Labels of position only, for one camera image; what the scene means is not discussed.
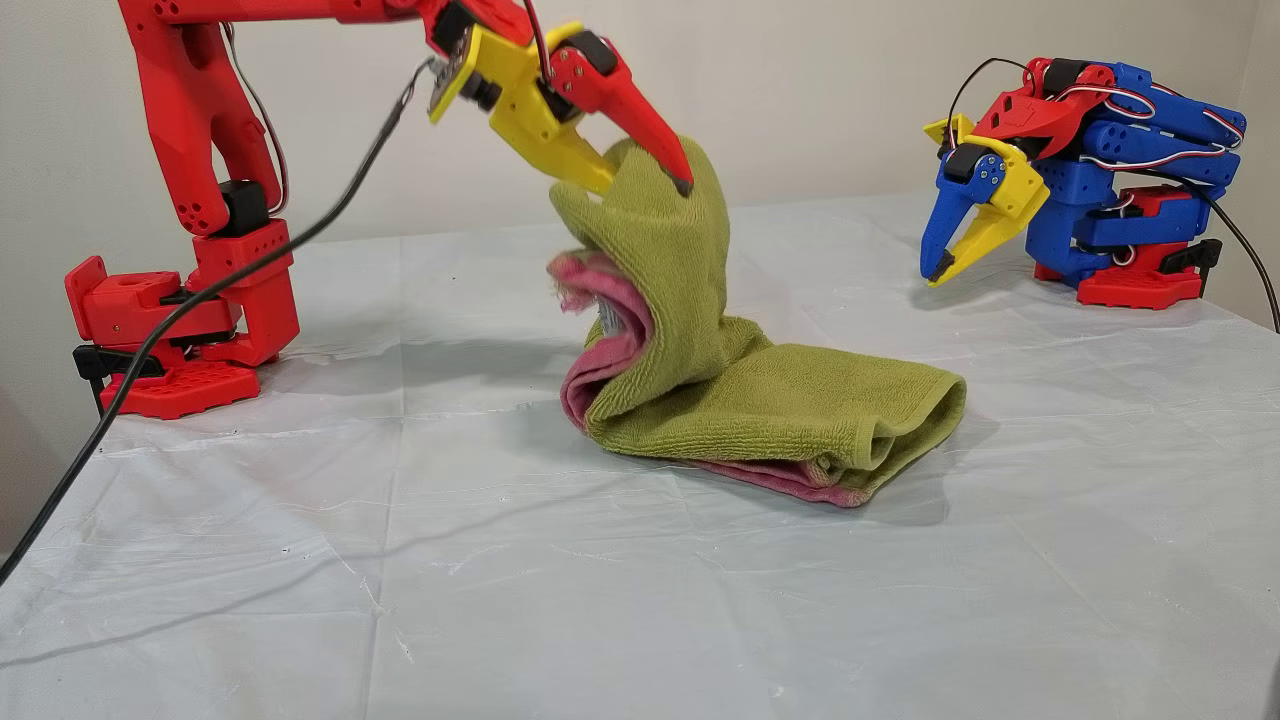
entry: yellow bracket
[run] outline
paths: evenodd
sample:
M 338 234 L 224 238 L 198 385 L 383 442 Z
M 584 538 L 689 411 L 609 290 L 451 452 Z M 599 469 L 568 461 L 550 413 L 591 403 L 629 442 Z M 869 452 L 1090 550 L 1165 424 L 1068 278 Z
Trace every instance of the yellow bracket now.
M 941 145 L 946 124 L 945 119 L 938 120 L 925 126 L 924 132 Z M 1044 201 L 1048 200 L 1044 178 L 1032 168 L 1021 150 L 991 137 L 970 135 L 974 124 L 964 115 L 956 115 L 952 127 L 957 133 L 959 142 L 980 145 L 1000 155 L 1000 159 L 1005 161 L 1005 181 L 1000 183 L 988 202 L 978 206 L 978 217 L 969 224 L 964 237 L 951 249 L 955 263 L 936 282 L 929 282 L 929 287 L 937 287 L 950 281 L 1027 229 L 1036 213 L 1039 213 Z
M 581 31 L 582 23 L 576 22 L 558 27 L 547 33 L 547 46 L 557 47 Z M 521 47 L 480 26 L 472 26 L 453 61 L 458 67 L 431 108 L 433 124 L 440 120 L 472 73 L 479 73 L 502 88 L 489 117 L 489 127 L 530 165 L 596 195 L 604 195 L 613 186 L 613 168 L 577 135 L 582 115 L 561 123 L 547 106 L 538 88 L 541 67 L 536 45 Z

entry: wire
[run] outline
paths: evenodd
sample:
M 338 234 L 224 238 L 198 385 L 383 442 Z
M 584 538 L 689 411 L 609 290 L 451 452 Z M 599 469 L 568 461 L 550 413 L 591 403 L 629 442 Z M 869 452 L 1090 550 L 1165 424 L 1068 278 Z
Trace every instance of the wire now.
M 1171 87 L 1167 87 L 1167 86 L 1164 86 L 1164 85 L 1160 85 L 1158 82 L 1153 82 L 1153 83 L 1151 83 L 1151 87 L 1155 87 L 1156 90 L 1158 90 L 1158 91 L 1161 91 L 1161 92 L 1165 92 L 1165 94 L 1169 94 L 1169 95 L 1172 95 L 1174 97 L 1185 97 L 1185 95 L 1183 95 L 1181 92 L 1178 92 L 1176 90 L 1174 90 L 1174 88 L 1171 88 Z
M 1217 150 L 1183 150 L 1181 152 L 1174 152 L 1172 155 L 1166 155 L 1158 160 L 1151 160 L 1147 163 L 1106 163 L 1094 158 L 1093 155 L 1080 155 L 1082 160 L 1093 163 L 1094 165 L 1102 168 L 1103 170 L 1114 172 L 1137 172 L 1137 170 L 1151 170 L 1161 165 L 1167 165 L 1174 160 L 1181 160 L 1183 158 L 1221 158 L 1226 155 L 1228 149 L 1221 145 L 1213 145 Z
M 978 73 L 980 73 L 982 70 L 987 69 L 987 65 L 991 65 L 992 63 L 1005 63 L 1006 65 L 1014 65 L 1015 68 L 1021 68 L 1023 73 L 1024 73 L 1023 74 L 1023 82 L 1027 82 L 1027 78 L 1030 78 L 1030 82 L 1032 82 L 1032 95 L 1036 95 L 1036 73 L 1033 73 L 1030 68 L 1028 68 L 1027 65 L 1024 65 L 1021 63 L 1018 63 L 1018 61 L 1014 61 L 1014 60 L 1009 60 L 1006 58 L 987 58 L 986 60 L 983 60 L 983 63 L 980 65 L 978 65 L 977 68 L 973 69 L 972 73 L 969 73 L 969 77 L 965 78 L 965 81 L 960 85 L 960 90 L 956 91 L 955 99 L 951 100 L 951 109 L 947 110 L 947 127 L 946 127 L 946 132 L 947 132 L 947 136 L 951 138 L 951 149 L 952 150 L 955 150 L 955 147 L 957 145 L 956 143 L 956 140 L 957 140 L 956 138 L 956 129 L 955 129 L 954 123 L 955 123 L 955 117 L 956 117 L 956 105 L 960 104 L 960 96 L 964 95 L 964 90 L 966 87 L 969 87 L 969 83 L 973 82 L 973 78 L 978 77 Z
M 1102 211 L 1103 213 L 1120 213 L 1120 217 L 1124 218 L 1124 209 L 1128 208 L 1128 206 L 1130 206 L 1130 205 L 1133 205 L 1133 201 L 1134 201 L 1134 195 L 1126 190 L 1126 191 L 1124 191 L 1123 201 L 1119 205 L 1112 205 L 1110 208 L 1103 208 Z
M 1208 108 L 1204 108 L 1203 111 L 1204 111 L 1206 115 L 1208 115 L 1210 119 L 1212 119 L 1213 122 L 1219 123 L 1220 126 L 1222 126 L 1224 128 L 1226 128 L 1228 132 L 1230 132 L 1231 135 L 1235 136 L 1235 142 L 1230 146 L 1231 150 L 1235 150 L 1236 147 L 1240 146 L 1242 142 L 1244 142 L 1244 133 L 1240 131 L 1240 128 L 1233 126 L 1230 122 L 1226 120 L 1226 118 L 1224 118 L 1222 115 L 1219 115 L 1217 113 L 1215 113 L 1213 110 L 1210 110 Z
M 534 42 L 538 44 L 538 64 L 543 69 L 543 82 L 552 83 L 552 56 L 547 51 L 547 40 L 543 37 L 543 26 L 538 22 L 538 10 L 534 9 L 534 0 L 525 0 L 525 12 L 529 13 L 529 24 L 534 28 Z
M 275 215 L 283 213 L 289 205 L 289 165 L 284 161 L 284 150 L 280 149 L 280 138 L 275 135 L 275 126 L 271 124 L 271 117 L 266 114 L 266 105 L 262 104 L 262 99 L 253 91 L 253 86 L 250 85 L 248 77 L 244 76 L 244 70 L 239 67 L 239 56 L 236 55 L 236 26 L 232 23 L 223 23 L 223 33 L 227 35 L 227 49 L 232 55 L 232 67 L 236 68 L 236 76 L 239 77 L 244 90 L 248 91 L 248 96 L 253 99 L 253 105 L 257 106 L 257 114 L 262 115 L 262 124 L 266 127 L 266 135 L 271 137 L 271 150 L 275 152 L 275 164 L 280 169 L 280 201 L 270 210 L 270 215 L 274 218 Z
M 1235 236 L 1235 240 L 1239 241 L 1242 247 L 1244 247 L 1244 252 L 1248 254 L 1249 260 L 1253 261 L 1253 268 L 1257 269 L 1258 278 L 1262 279 L 1262 290 L 1265 290 L 1267 293 L 1267 305 L 1270 305 L 1271 307 L 1271 327 L 1276 331 L 1276 333 L 1280 333 L 1280 302 L 1276 301 L 1276 288 L 1274 284 L 1271 284 L 1271 275 L 1267 274 L 1267 268 L 1266 265 L 1262 264 L 1262 258 L 1258 256 L 1258 252 L 1253 249 L 1253 245 L 1251 245 L 1249 240 L 1244 237 L 1244 233 L 1240 232 L 1240 228 L 1236 227 L 1234 220 L 1231 220 L 1231 217 L 1226 214 L 1226 210 L 1222 210 L 1222 206 L 1219 205 L 1217 201 L 1213 200 L 1213 197 L 1211 197 L 1210 193 L 1206 192 L 1202 186 L 1190 182 L 1185 178 L 1171 176 L 1169 173 L 1161 173 L 1158 170 L 1134 170 L 1134 174 L 1148 176 L 1153 178 L 1161 178 L 1176 182 L 1178 184 L 1198 195 L 1201 200 L 1203 200 L 1204 202 L 1208 202 L 1210 208 L 1212 208 L 1213 211 L 1217 213 L 1217 217 L 1222 219 L 1222 224 L 1225 224 L 1226 228 L 1231 231 L 1231 234 Z
M 160 340 L 164 337 L 164 334 L 169 332 L 169 329 L 173 328 L 175 324 L 178 324 L 178 322 L 182 320 L 188 313 L 198 307 L 200 304 L 212 300 L 214 297 L 218 296 L 218 293 L 225 291 L 227 288 L 243 281 L 244 278 L 252 275 L 253 273 L 257 273 L 262 268 L 266 268 L 268 265 L 275 263 L 280 258 L 284 258 L 289 252 L 293 252 L 294 250 L 302 247 L 312 238 L 315 238 L 317 234 L 324 232 L 325 228 L 328 228 L 330 224 L 333 224 L 334 220 L 338 219 L 338 215 L 340 215 L 343 210 L 346 210 L 347 206 L 351 205 L 352 199 L 356 197 L 356 192 L 360 190 L 360 186 L 364 184 L 365 178 L 369 176 L 369 170 L 374 167 L 374 160 L 378 159 L 378 155 L 379 152 L 381 152 L 383 146 L 387 145 L 387 141 L 396 131 L 396 126 L 399 124 L 401 117 L 404 114 L 404 109 L 413 99 L 413 88 L 417 85 L 417 78 L 419 76 L 422 74 L 422 70 L 425 69 L 426 69 L 426 63 L 424 61 L 417 67 L 416 70 L 413 70 L 412 79 L 410 79 L 408 85 L 404 87 L 404 91 L 401 94 L 399 99 L 396 101 L 396 105 L 392 108 L 392 111 L 387 115 L 387 120 L 383 122 L 381 129 L 378 131 L 378 136 L 374 138 L 374 143 L 369 147 L 369 151 L 365 152 L 365 158 L 364 160 L 361 160 L 360 167 L 356 169 L 356 174 L 352 176 L 351 182 L 347 184 L 347 188 L 342 192 L 342 196 L 338 197 L 338 201 L 333 205 L 333 208 L 329 209 L 328 213 L 324 214 L 324 217 L 321 217 L 319 220 L 315 222 L 315 224 L 305 229 L 301 234 L 294 237 L 288 243 L 276 247 L 275 250 L 259 258 L 253 263 L 244 265 L 239 270 L 236 270 L 234 273 L 227 275 L 225 278 L 215 282 L 214 284 L 188 297 L 186 302 L 179 305 L 173 313 L 169 314 L 168 318 L 161 320 L 160 324 L 156 325 L 154 331 L 151 331 L 151 334 L 148 334 L 147 338 L 142 341 L 142 346 L 138 347 L 133 354 L 133 361 L 129 363 L 128 370 L 125 370 L 124 377 L 120 378 L 119 386 L 116 387 L 115 391 L 115 398 L 111 400 L 111 405 L 106 407 L 106 411 L 97 421 L 97 427 L 93 428 L 93 432 L 90 433 L 88 439 L 84 442 L 84 446 L 81 447 L 79 452 L 76 455 L 76 459 L 72 460 L 70 466 L 67 469 L 65 473 L 63 473 L 63 478 L 58 482 L 58 486 L 54 488 L 54 492 L 45 501 L 45 505 L 40 509 L 40 514 L 36 515 L 35 521 L 32 521 L 31 527 L 27 528 L 27 532 L 22 536 L 22 539 L 18 541 L 18 546 L 14 547 L 13 552 L 9 553 L 9 557 L 5 560 L 4 565 L 0 566 L 0 585 L 4 585 L 5 580 L 8 580 L 9 577 L 13 574 L 14 568 L 17 568 L 19 562 L 22 562 L 22 559 L 27 555 L 27 551 L 31 550 L 31 544 L 36 542 L 36 538 L 40 536 L 40 532 L 49 523 L 50 516 L 52 516 L 54 510 L 58 509 L 58 505 L 63 501 L 63 497 L 67 495 L 67 491 L 70 489 L 72 483 L 76 482 L 76 478 L 79 477 L 81 470 L 84 469 L 84 464 L 88 462 L 88 459 L 93 455 L 93 451 L 97 450 L 97 446 L 102 442 L 102 438 L 106 436 L 106 432 L 111 428 L 111 423 L 114 423 L 115 418 L 120 414 L 120 406 L 124 405 L 124 400 L 125 397 L 128 397 L 129 389 L 133 387 L 133 383 L 137 382 L 138 375 L 142 373 L 142 365 L 146 361 L 146 359 L 151 355 L 151 350 L 155 348 L 156 343 L 159 343 Z
M 1133 92 L 1132 90 L 1124 90 L 1124 88 L 1120 88 L 1120 87 L 1112 87 L 1110 85 L 1073 85 L 1073 86 L 1068 87 L 1066 90 L 1064 90 L 1062 92 L 1059 92 L 1056 96 L 1053 96 L 1053 101 L 1055 102 L 1061 102 L 1064 97 L 1066 97 L 1068 95 L 1071 95 L 1073 92 L 1106 92 L 1108 95 L 1120 95 L 1121 97 L 1128 97 L 1130 100 L 1137 100 L 1138 102 L 1142 102 L 1143 105 L 1146 105 L 1147 106 L 1147 114 L 1146 115 L 1139 115 L 1138 113 L 1134 113 L 1133 110 L 1129 110 L 1126 108 L 1121 108 L 1121 106 L 1116 105 L 1115 102 L 1112 102 L 1110 97 L 1107 97 L 1107 100 L 1106 100 L 1107 109 L 1110 109 L 1111 111 L 1114 111 L 1116 114 L 1124 115 L 1126 118 L 1132 118 L 1134 120 L 1149 120 L 1151 118 L 1156 117 L 1156 106 L 1151 102 L 1151 100 L 1147 100 L 1146 96 L 1139 95 L 1137 92 Z

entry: blue robotic arm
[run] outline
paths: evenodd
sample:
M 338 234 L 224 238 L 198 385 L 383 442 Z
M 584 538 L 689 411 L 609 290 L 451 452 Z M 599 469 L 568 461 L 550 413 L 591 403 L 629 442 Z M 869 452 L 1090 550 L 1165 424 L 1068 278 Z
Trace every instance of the blue robotic arm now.
M 1047 188 L 1023 225 L 1038 278 L 1064 282 L 1082 302 L 1103 305 L 1166 307 L 1203 292 L 1221 243 L 1211 241 L 1196 252 L 1187 246 L 1204 233 L 1208 204 L 1199 193 L 1166 186 L 1117 195 L 1115 174 L 1158 169 L 1197 183 L 1216 200 L 1239 168 L 1233 150 L 1244 138 L 1243 115 L 1152 83 L 1142 68 L 1037 59 L 1024 87 L 1004 94 L 978 126 L 959 120 L 954 133 L 941 133 L 938 202 L 922 238 L 920 273 L 931 284 L 963 269 L 954 261 L 959 252 L 947 245 L 965 211 L 992 205 L 983 200 L 988 188 L 972 184 L 966 173 L 970 160 L 974 168 L 984 161 L 983 152 L 966 146 L 996 141 L 1029 158 L 1037 176 L 1032 184 L 1039 179 Z M 965 126 L 973 131 L 961 132 Z M 937 138 L 937 128 L 925 129 Z M 1007 183 L 998 179 L 996 192 Z M 1000 242 L 1023 227 L 1004 228 Z M 956 250 L 964 245 L 961 240 Z

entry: plastic sheet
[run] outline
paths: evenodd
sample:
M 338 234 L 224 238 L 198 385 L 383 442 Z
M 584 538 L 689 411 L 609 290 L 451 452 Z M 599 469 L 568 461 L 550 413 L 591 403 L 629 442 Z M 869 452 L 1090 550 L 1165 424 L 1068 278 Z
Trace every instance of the plastic sheet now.
M 0 593 L 0 716 L 1260 717 L 1280 341 L 928 290 L 928 206 L 733 215 L 732 313 L 970 383 L 858 511 L 581 437 L 562 228 L 308 247 L 264 396 L 122 420 Z

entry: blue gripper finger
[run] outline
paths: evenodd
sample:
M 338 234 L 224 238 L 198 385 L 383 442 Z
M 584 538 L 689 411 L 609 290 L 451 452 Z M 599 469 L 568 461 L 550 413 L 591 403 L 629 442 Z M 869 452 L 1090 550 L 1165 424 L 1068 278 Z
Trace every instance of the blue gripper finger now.
M 933 278 L 942 259 L 946 256 L 951 236 L 960 228 L 974 201 L 965 192 L 965 186 L 943 181 L 938 188 L 938 201 L 929 214 L 929 224 L 920 240 L 920 275 Z
M 929 224 L 920 238 L 920 275 L 937 279 L 951 265 L 947 245 L 960 228 L 969 208 L 991 200 L 1005 179 L 1005 164 L 995 152 L 984 147 L 961 143 L 938 165 L 938 201 L 933 205 Z M 977 159 L 973 151 L 980 152 Z M 948 168 L 956 165 L 959 168 Z

